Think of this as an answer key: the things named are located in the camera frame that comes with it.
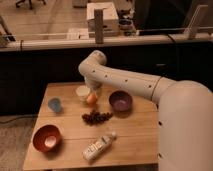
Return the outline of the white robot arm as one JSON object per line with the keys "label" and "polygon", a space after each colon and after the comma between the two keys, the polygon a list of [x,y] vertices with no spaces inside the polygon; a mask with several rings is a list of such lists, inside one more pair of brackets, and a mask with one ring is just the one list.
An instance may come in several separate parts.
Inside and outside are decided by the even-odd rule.
{"label": "white robot arm", "polygon": [[93,51],[78,67],[93,90],[109,84],[158,106],[159,171],[213,171],[213,92],[201,83],[113,69]]}

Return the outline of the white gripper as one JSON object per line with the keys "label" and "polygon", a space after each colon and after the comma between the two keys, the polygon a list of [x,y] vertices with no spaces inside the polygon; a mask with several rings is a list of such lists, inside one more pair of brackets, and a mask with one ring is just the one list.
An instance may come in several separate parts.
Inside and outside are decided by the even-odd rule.
{"label": "white gripper", "polygon": [[102,88],[100,88],[102,86],[101,83],[94,81],[92,79],[89,79],[87,77],[84,78],[85,80],[85,84],[94,91],[94,94],[96,96],[97,99],[99,99],[101,97],[102,94]]}

